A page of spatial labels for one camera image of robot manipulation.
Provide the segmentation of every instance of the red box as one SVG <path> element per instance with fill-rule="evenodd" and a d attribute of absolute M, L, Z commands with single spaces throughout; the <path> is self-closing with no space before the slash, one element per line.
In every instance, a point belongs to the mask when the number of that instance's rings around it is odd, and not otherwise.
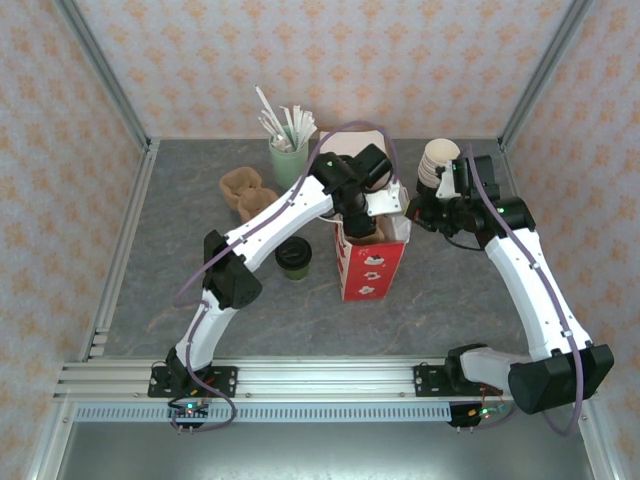
<path fill-rule="evenodd" d="M 356 156 L 374 143 L 386 152 L 384 137 L 378 131 L 340 132 L 332 136 L 320 153 L 332 151 L 337 155 Z M 408 202 L 406 189 L 401 189 L 403 204 Z M 402 214 L 377 217 L 378 226 L 386 241 L 374 245 L 353 245 L 344 235 L 342 224 L 335 227 L 335 244 L 342 300 L 384 298 L 398 270 L 404 248 L 409 242 L 411 221 Z"/>
<path fill-rule="evenodd" d="M 384 298 L 391 288 L 404 248 L 409 241 L 411 221 L 402 216 L 379 217 L 386 238 L 396 241 L 375 245 L 353 245 L 341 224 L 335 227 L 335 244 L 342 300 Z"/>

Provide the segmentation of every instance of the metal mounting plate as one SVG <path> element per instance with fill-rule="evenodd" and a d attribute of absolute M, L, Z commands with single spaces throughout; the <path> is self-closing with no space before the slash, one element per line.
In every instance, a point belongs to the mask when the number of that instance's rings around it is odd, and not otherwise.
<path fill-rule="evenodd" d="M 228 397 L 233 398 L 236 394 L 237 379 L 237 367 L 211 366 L 202 380 L 212 388 L 220 390 Z M 184 396 L 184 391 L 172 381 L 169 368 L 166 365 L 158 365 L 151 369 L 151 379 L 149 380 L 147 395 L 150 398 L 180 398 Z M 190 396 L 201 398 L 211 396 L 211 394 L 204 390 L 198 390 L 197 393 Z"/>
<path fill-rule="evenodd" d="M 443 365 L 426 363 L 413 367 L 413 383 L 416 397 L 455 397 L 457 393 L 449 382 Z"/>

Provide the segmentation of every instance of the white straw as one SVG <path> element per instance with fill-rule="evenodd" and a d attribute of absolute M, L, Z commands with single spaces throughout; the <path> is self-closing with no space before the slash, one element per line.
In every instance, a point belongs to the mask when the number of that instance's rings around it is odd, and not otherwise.
<path fill-rule="evenodd" d="M 289 109 L 287 107 L 283 107 L 282 105 L 280 105 L 280 108 L 284 110 L 284 116 L 287 117 L 287 125 L 289 125 L 289 137 L 291 138 L 292 146 L 295 150 L 298 131 L 293 128 L 293 122 L 291 121 L 291 114 L 289 113 Z"/>
<path fill-rule="evenodd" d="M 260 87 L 258 85 L 256 85 L 256 92 L 258 92 L 258 96 L 260 97 L 260 100 L 262 100 L 262 103 L 263 103 L 264 107 L 270 113 L 270 119 L 273 122 L 273 125 L 276 127 L 276 131 L 279 132 L 280 135 L 282 135 L 283 137 L 287 137 L 287 135 L 286 135 L 286 133 L 284 131 L 284 128 L 282 128 L 282 125 L 278 121 L 278 117 L 276 117 L 276 114 L 273 113 L 273 109 L 271 108 L 271 105 L 269 105 L 269 102 L 267 101 L 267 98 L 264 96 L 264 93 L 262 93 L 262 89 L 260 89 Z"/>
<path fill-rule="evenodd" d="M 311 128 L 308 129 L 307 133 L 305 133 L 304 137 L 302 137 L 302 139 L 300 140 L 300 143 L 298 145 L 298 148 L 296 149 L 296 152 L 299 151 L 303 147 L 303 145 L 309 141 L 309 139 L 311 138 L 311 135 L 313 135 L 317 129 L 318 127 L 316 127 L 315 125 L 311 125 Z"/>
<path fill-rule="evenodd" d="M 276 131 L 273 129 L 273 127 L 271 127 L 271 125 L 269 125 L 266 121 L 264 121 L 262 117 L 258 117 L 258 120 L 260 120 L 260 123 L 265 128 L 265 130 L 269 132 L 271 136 L 275 137 Z"/>
<path fill-rule="evenodd" d="M 273 129 L 275 131 L 278 131 L 278 127 L 276 126 L 276 122 L 271 117 L 271 114 L 269 112 L 267 112 L 266 110 L 260 110 L 260 113 L 262 113 L 264 115 L 264 120 L 266 122 L 268 122 L 269 125 L 271 125 L 271 127 L 273 127 Z"/>
<path fill-rule="evenodd" d="M 310 120 L 311 117 L 311 112 L 304 112 L 302 114 L 302 119 L 300 121 L 300 125 L 299 125 L 299 137 L 303 138 L 307 132 L 309 131 L 309 129 L 311 128 L 311 126 L 313 125 L 313 123 Z"/>
<path fill-rule="evenodd" d="M 293 126 L 296 129 L 296 136 L 299 137 L 300 132 L 300 105 L 293 106 Z"/>

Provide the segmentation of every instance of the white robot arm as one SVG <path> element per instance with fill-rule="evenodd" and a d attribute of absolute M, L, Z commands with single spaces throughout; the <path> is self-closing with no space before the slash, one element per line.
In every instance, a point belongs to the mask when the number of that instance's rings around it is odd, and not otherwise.
<path fill-rule="evenodd" d="M 479 382 L 500 388 L 510 392 L 526 413 L 571 403 L 576 399 L 578 378 L 573 340 L 579 350 L 577 368 L 584 377 L 583 398 L 589 398 L 613 366 L 609 347 L 594 346 L 569 309 L 544 258 L 525 203 L 517 197 L 500 199 L 491 157 L 474 161 L 481 189 L 474 184 L 468 162 L 467 158 L 457 158 L 440 167 L 438 188 L 419 186 L 419 196 L 411 201 L 407 216 L 425 229 L 448 237 L 460 230 L 475 234 L 511 294 L 524 326 L 529 356 L 496 352 L 482 344 L 453 349 L 445 361 L 451 384 L 459 393 L 473 391 Z M 558 308 L 550 293 L 557 299 Z M 568 328 L 562 326 L 559 311 Z"/>
<path fill-rule="evenodd" d="M 320 155 L 311 175 L 300 180 L 304 183 L 295 198 L 292 198 L 294 188 L 259 216 L 228 232 L 225 237 L 215 231 L 207 236 L 205 251 L 209 244 L 210 252 L 205 254 L 205 263 L 221 250 L 235 246 L 214 265 L 215 268 L 207 270 L 202 304 L 185 337 L 167 357 L 173 381 L 177 382 L 177 386 L 171 387 L 172 393 L 188 388 L 190 379 L 185 368 L 188 364 L 196 374 L 209 367 L 214 349 L 233 315 L 260 293 L 260 284 L 252 272 L 300 227 L 333 209 L 343 214 L 345 230 L 351 228 L 353 236 L 363 236 L 376 215 L 404 211 L 405 205 L 399 201 L 401 187 L 396 181 L 376 193 L 365 193 L 367 181 L 370 188 L 375 183 L 373 180 L 382 178 L 388 169 L 374 168 L 374 164 L 381 164 L 382 157 L 386 159 L 375 146 L 367 147 L 364 152 L 365 156 L 373 159 L 364 169 L 357 162 L 349 166 L 344 159 L 332 153 Z M 440 188 L 437 191 L 419 189 L 420 196 L 410 202 L 405 215 L 425 229 L 447 236 L 463 229 L 476 235 L 513 298 L 524 325 L 529 356 L 496 352 L 481 344 L 453 349 L 445 361 L 445 368 L 454 390 L 464 395 L 473 388 L 477 389 L 476 382 L 486 383 L 510 391 L 516 404 L 526 413 L 570 403 L 575 400 L 576 392 L 576 367 L 568 341 L 571 336 L 580 350 L 584 398 L 589 398 L 613 365 L 609 347 L 595 347 L 577 322 L 553 280 L 526 205 L 516 197 L 500 200 L 497 185 L 492 181 L 491 158 L 481 157 L 477 159 L 477 165 L 487 177 L 483 178 L 484 188 L 517 239 L 535 257 L 535 268 L 542 269 L 550 280 L 569 325 L 568 329 L 561 327 L 556 309 L 537 272 L 514 241 L 492 220 L 477 192 L 474 193 L 465 162 L 466 159 L 449 162 L 439 172 L 442 176 Z M 356 171 L 360 169 L 361 173 L 354 175 L 351 167 Z M 366 180 L 362 173 L 366 171 L 375 171 L 376 178 Z M 279 216 L 245 238 L 246 232 L 263 224 L 284 205 L 287 206 Z M 189 342 L 191 348 L 187 358 Z"/>
<path fill-rule="evenodd" d="M 260 293 L 260 285 L 251 273 L 260 267 L 278 245 L 303 225 L 319 215 L 335 210 L 343 215 L 346 233 L 358 237 L 373 233 L 370 231 L 371 227 L 375 231 L 376 216 L 401 215 L 406 205 L 402 203 L 402 187 L 397 180 L 389 177 L 384 188 L 375 192 L 367 190 L 385 175 L 391 175 L 389 166 L 386 155 L 375 145 L 369 145 L 353 159 L 337 157 L 333 153 L 319 155 L 314 162 L 312 174 L 299 180 L 303 184 L 295 197 L 292 197 L 296 190 L 294 186 L 257 217 L 231 230 L 224 238 L 215 231 L 211 232 L 205 238 L 205 250 L 209 250 L 205 254 L 205 263 L 222 247 L 237 243 L 227 255 L 235 265 L 224 265 L 226 260 L 221 260 L 221 268 L 216 270 L 212 267 L 211 275 L 205 277 L 202 301 L 194 319 L 185 336 L 167 358 L 167 363 L 173 364 L 173 370 L 179 372 L 181 367 L 186 367 L 190 338 L 189 363 L 192 370 L 197 372 L 209 366 L 215 347 L 238 308 L 253 301 Z M 280 215 L 268 221 L 285 205 L 286 208 Z M 245 238 L 247 232 L 265 222 L 257 233 Z M 236 292 L 229 293 L 229 290 L 222 292 L 223 287 L 234 282 L 241 283 L 239 289 L 244 288 L 247 292 L 238 295 Z M 234 300 L 228 298 L 230 295 L 242 298 L 236 299 L 234 303 Z M 184 372 L 177 373 L 176 377 L 181 378 L 181 382 L 187 379 Z"/>

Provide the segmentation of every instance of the paper cup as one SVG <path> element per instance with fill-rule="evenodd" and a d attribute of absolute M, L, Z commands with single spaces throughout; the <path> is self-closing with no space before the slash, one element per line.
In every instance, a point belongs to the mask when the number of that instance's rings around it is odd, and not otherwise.
<path fill-rule="evenodd" d="M 440 179 L 435 175 L 418 172 L 418 178 L 420 182 L 430 188 L 438 188 L 438 185 L 440 185 Z"/>
<path fill-rule="evenodd" d="M 427 168 L 420 167 L 418 168 L 418 176 L 422 176 L 425 178 L 431 178 L 433 181 L 439 181 L 438 175 L 436 172 L 431 172 Z"/>
<path fill-rule="evenodd" d="M 435 168 L 444 167 L 449 160 L 457 158 L 458 155 L 460 155 L 460 149 L 455 143 L 446 138 L 436 138 L 424 147 L 423 158 Z"/>
<path fill-rule="evenodd" d="M 422 172 L 422 173 L 428 173 L 429 175 L 433 175 L 435 177 L 437 177 L 437 173 L 436 173 L 436 169 L 435 168 L 431 168 L 428 165 L 423 165 L 421 164 L 418 167 L 418 172 Z"/>

